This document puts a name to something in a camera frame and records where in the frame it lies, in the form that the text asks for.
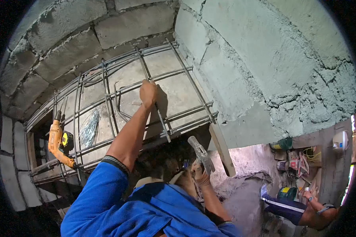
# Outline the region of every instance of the blue sleeve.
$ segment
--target blue sleeve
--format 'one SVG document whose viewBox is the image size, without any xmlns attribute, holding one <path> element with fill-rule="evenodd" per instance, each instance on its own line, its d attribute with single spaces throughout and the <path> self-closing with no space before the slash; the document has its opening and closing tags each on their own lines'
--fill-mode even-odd
<svg viewBox="0 0 356 237">
<path fill-rule="evenodd" d="M 113 206 L 122 206 L 120 199 L 127 187 L 124 172 L 112 164 L 99 163 L 67 211 L 61 224 L 61 236 L 96 233 L 101 225 L 100 219 L 104 218 L 102 214 Z"/>
<path fill-rule="evenodd" d="M 240 230 L 231 221 L 218 225 L 218 229 L 228 237 L 241 237 Z"/>
</svg>

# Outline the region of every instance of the blue shirt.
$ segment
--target blue shirt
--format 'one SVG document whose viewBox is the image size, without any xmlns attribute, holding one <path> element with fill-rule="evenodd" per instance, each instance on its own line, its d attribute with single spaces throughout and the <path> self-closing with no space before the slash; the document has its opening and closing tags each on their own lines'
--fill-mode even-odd
<svg viewBox="0 0 356 237">
<path fill-rule="evenodd" d="M 240 236 L 234 224 L 216 226 L 200 204 L 176 185 L 148 183 L 121 196 L 128 186 L 124 172 L 101 162 L 61 224 L 61 236 Z"/>
</svg>

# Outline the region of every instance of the green bucket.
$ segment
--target green bucket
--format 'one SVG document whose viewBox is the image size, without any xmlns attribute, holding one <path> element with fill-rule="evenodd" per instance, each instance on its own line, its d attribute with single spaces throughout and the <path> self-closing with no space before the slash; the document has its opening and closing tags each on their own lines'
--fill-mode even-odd
<svg viewBox="0 0 356 237">
<path fill-rule="evenodd" d="M 297 188 L 282 187 L 277 195 L 278 199 L 294 200 L 297 193 Z"/>
</svg>

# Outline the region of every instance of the bucket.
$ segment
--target bucket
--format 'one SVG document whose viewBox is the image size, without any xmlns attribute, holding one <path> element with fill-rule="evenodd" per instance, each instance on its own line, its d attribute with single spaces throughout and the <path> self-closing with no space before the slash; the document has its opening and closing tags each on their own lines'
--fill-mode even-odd
<svg viewBox="0 0 356 237">
<path fill-rule="evenodd" d="M 296 193 L 297 193 L 297 188 L 282 187 L 277 194 L 277 198 L 293 201 L 296 196 Z"/>
<path fill-rule="evenodd" d="M 280 160 L 279 162 L 277 162 L 277 169 L 278 170 L 283 170 L 286 171 L 289 169 L 289 162 L 287 162 L 286 160 Z"/>
<path fill-rule="evenodd" d="M 269 143 L 270 148 L 273 150 L 277 150 L 277 149 L 289 150 L 293 148 L 292 144 L 293 144 L 293 138 L 291 137 L 283 138 L 278 142 Z"/>
</svg>

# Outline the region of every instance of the hand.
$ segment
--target hand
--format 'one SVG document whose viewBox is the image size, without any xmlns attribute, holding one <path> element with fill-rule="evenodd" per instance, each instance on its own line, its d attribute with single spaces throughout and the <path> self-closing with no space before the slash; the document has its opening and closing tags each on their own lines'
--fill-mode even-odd
<svg viewBox="0 0 356 237">
<path fill-rule="evenodd" d="M 153 80 L 150 82 L 148 82 L 148 80 L 142 81 L 140 88 L 140 99 L 146 108 L 150 108 L 156 103 L 157 86 Z"/>
<path fill-rule="evenodd" d="M 209 181 L 209 175 L 207 174 L 206 170 L 203 169 L 203 165 L 201 163 L 197 163 L 197 161 L 195 160 L 191 166 L 191 172 L 195 173 L 195 181 L 200 187 L 208 185 L 211 186 L 211 183 Z"/>
<path fill-rule="evenodd" d="M 310 197 L 312 197 L 312 194 L 309 191 L 304 191 L 303 196 L 307 199 L 309 199 Z"/>
</svg>

